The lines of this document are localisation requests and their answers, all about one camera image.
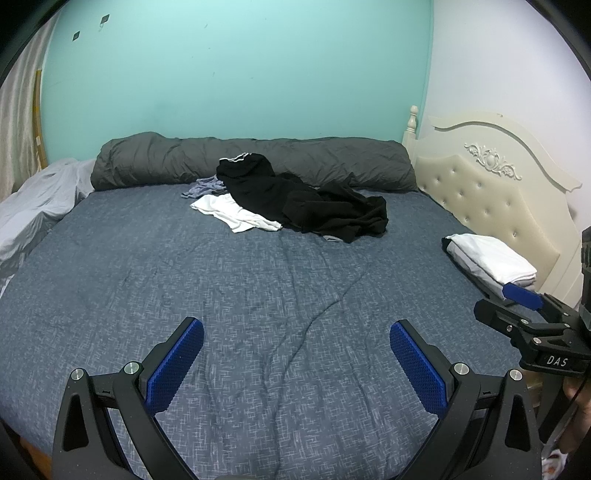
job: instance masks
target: folded white towel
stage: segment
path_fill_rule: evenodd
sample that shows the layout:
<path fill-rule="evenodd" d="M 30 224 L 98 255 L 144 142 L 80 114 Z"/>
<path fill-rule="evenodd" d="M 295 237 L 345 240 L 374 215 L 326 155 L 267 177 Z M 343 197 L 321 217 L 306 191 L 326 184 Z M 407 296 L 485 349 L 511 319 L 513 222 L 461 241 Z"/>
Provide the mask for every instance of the folded white towel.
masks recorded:
<path fill-rule="evenodd" d="M 481 269 L 480 266 L 475 264 L 454 242 L 449 242 L 447 253 L 451 255 L 462 270 L 469 273 L 476 280 L 479 280 L 484 287 L 501 300 L 505 300 L 505 296 L 503 295 L 503 285 L 498 283 L 488 273 Z M 528 290 L 532 290 L 534 287 L 533 278 L 529 280 L 517 280 L 514 283 L 520 287 L 527 288 Z"/>
<path fill-rule="evenodd" d="M 456 233 L 447 238 L 501 285 L 535 280 L 534 266 L 498 238 L 472 233 Z"/>

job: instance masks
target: hand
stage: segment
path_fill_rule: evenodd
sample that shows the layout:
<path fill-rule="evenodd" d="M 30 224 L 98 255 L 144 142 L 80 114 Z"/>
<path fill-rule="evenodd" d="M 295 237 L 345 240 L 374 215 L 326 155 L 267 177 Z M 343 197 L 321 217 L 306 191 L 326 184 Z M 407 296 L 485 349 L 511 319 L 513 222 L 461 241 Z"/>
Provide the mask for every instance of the hand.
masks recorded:
<path fill-rule="evenodd" d="M 577 393 L 582 381 L 582 378 L 564 377 L 564 395 L 569 400 Z M 591 427 L 591 381 L 587 381 L 574 402 L 578 409 L 558 442 L 560 451 L 563 453 L 574 452 Z"/>

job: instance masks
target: teal wall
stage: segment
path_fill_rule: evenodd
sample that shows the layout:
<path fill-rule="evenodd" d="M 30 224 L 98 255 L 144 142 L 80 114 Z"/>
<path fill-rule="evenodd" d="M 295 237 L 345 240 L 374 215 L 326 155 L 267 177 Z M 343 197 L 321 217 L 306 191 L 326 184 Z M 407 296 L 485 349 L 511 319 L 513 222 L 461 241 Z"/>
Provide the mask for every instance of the teal wall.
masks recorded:
<path fill-rule="evenodd" d="M 95 157 L 111 138 L 142 131 L 401 140 L 409 107 L 423 102 L 431 8 L 432 0 L 70 0 L 43 71 L 48 159 Z"/>

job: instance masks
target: blue gripper pad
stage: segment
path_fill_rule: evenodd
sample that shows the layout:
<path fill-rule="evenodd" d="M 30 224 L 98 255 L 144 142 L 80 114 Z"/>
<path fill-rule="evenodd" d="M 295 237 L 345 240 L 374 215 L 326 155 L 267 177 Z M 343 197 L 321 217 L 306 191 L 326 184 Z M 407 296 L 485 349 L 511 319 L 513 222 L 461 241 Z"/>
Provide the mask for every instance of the blue gripper pad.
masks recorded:
<path fill-rule="evenodd" d="M 150 415 L 166 410 L 203 346 L 203 324 L 194 319 L 148 380 L 145 407 Z"/>
<path fill-rule="evenodd" d="M 390 348 L 425 410 L 443 417 L 447 410 L 445 382 L 400 322 L 390 327 Z"/>
<path fill-rule="evenodd" d="M 503 286 L 503 296 L 530 310 L 538 310 L 544 306 L 542 297 L 536 292 L 518 287 L 512 283 L 507 283 Z"/>

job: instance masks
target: cream headboard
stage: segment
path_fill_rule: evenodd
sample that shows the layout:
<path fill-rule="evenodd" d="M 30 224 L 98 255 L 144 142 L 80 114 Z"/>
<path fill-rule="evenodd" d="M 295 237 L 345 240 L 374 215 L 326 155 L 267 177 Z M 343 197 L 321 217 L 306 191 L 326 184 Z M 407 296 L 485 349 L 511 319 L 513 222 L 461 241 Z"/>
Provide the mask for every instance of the cream headboard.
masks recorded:
<path fill-rule="evenodd" d="M 419 188 L 475 233 L 503 240 L 538 270 L 536 289 L 574 306 L 581 238 L 565 193 L 580 182 L 558 168 L 523 127 L 497 113 L 430 117 L 416 140 L 413 106 L 402 143 Z"/>

